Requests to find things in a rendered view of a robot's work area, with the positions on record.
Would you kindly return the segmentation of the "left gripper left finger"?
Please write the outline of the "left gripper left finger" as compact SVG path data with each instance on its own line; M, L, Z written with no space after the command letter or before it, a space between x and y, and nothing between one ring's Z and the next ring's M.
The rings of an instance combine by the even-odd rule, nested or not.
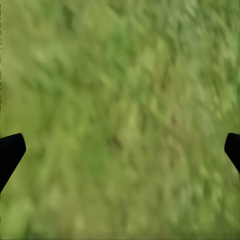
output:
M22 133L0 138L0 193L26 153Z

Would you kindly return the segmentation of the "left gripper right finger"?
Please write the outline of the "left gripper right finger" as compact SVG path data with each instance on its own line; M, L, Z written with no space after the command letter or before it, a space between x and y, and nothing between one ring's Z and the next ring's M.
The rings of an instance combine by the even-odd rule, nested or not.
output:
M240 134L228 134L224 146L224 151L240 173Z

